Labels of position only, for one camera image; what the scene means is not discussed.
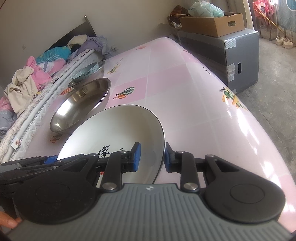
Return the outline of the person's left hand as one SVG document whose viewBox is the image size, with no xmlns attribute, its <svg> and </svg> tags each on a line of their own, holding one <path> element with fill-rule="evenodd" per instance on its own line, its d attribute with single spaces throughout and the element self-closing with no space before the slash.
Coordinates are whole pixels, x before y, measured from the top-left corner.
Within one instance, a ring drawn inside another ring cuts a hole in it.
<svg viewBox="0 0 296 241">
<path fill-rule="evenodd" d="M 0 226 L 13 229 L 18 226 L 19 223 L 22 222 L 20 217 L 13 219 L 5 212 L 0 211 Z"/>
</svg>

